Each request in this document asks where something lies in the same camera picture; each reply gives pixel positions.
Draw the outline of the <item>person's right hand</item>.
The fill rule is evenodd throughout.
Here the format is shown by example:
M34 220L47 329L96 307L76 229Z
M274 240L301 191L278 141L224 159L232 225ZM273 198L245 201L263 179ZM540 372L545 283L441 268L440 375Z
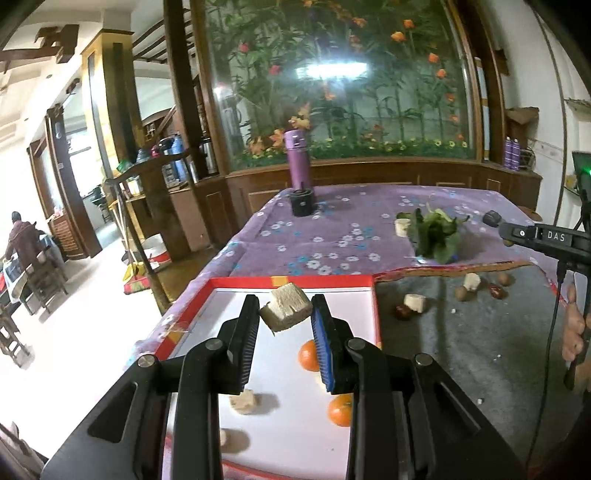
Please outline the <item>person's right hand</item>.
M562 335L562 358L572 362L582 352L583 333L590 327L590 316L584 316L577 306L577 290L572 283L567 290L566 317Z

